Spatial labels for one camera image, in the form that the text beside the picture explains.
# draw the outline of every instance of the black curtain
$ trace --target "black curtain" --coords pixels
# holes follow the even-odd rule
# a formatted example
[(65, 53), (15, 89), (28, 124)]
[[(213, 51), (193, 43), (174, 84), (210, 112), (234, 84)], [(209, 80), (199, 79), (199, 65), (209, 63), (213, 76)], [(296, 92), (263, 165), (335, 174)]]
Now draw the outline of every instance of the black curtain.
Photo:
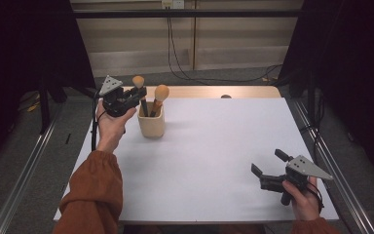
[(69, 1), (0, 0), (0, 144), (19, 98), (42, 79), (50, 88), (94, 87), (76, 20), (55, 13), (72, 13)]
[(344, 6), (318, 85), (374, 164), (374, 1)]
[(300, 18), (280, 80), (300, 97), (310, 75), (374, 164), (374, 1), (306, 0), (303, 9), (322, 12)]

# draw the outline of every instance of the wall socket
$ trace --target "wall socket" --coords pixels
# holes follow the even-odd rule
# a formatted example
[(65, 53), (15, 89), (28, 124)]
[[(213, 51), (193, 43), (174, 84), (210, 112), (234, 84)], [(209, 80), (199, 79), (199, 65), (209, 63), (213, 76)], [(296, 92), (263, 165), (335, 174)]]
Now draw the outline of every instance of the wall socket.
[(162, 0), (162, 7), (163, 9), (172, 9), (172, 0)]
[(184, 9), (184, 0), (162, 0), (162, 8)]
[(173, 9), (184, 9), (184, 0), (173, 0), (172, 8)]

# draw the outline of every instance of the hand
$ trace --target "hand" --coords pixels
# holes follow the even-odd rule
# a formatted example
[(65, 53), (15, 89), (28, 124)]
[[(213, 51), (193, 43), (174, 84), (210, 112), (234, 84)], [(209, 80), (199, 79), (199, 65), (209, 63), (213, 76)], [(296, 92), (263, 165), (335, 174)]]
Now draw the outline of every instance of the hand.
[[(294, 215), (296, 220), (315, 220), (319, 217), (318, 214), (318, 200), (312, 193), (304, 191), (303, 193), (294, 186), (291, 182), (285, 180), (282, 183), (284, 189), (293, 196), (291, 201)], [(317, 179), (315, 177), (309, 177), (308, 187), (312, 191), (317, 191)]]
[(125, 115), (116, 118), (104, 113), (104, 111), (102, 100), (100, 100), (96, 111), (99, 127), (99, 143), (96, 150), (113, 153), (124, 134), (127, 121), (134, 115), (136, 109), (131, 108)]

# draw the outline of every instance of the brown sleeve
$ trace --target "brown sleeve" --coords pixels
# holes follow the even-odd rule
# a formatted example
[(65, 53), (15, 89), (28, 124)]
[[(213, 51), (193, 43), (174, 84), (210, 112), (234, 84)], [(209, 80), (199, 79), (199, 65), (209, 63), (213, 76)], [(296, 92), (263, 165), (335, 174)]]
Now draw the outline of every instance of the brown sleeve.
[(340, 233), (332, 227), (326, 219), (320, 217), (312, 221), (293, 221), (291, 234), (337, 234)]
[(92, 152), (69, 180), (54, 233), (118, 232), (123, 179), (114, 154)]

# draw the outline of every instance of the cup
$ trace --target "cup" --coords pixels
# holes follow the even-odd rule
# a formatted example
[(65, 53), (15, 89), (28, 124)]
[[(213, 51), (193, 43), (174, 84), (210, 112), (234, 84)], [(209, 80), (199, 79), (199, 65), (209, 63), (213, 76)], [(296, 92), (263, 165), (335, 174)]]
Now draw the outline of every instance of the cup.
[[(147, 101), (149, 112), (153, 109), (153, 102)], [(164, 106), (157, 111), (155, 117), (145, 117), (142, 108), (138, 110), (138, 123), (144, 137), (162, 137), (165, 130)]]

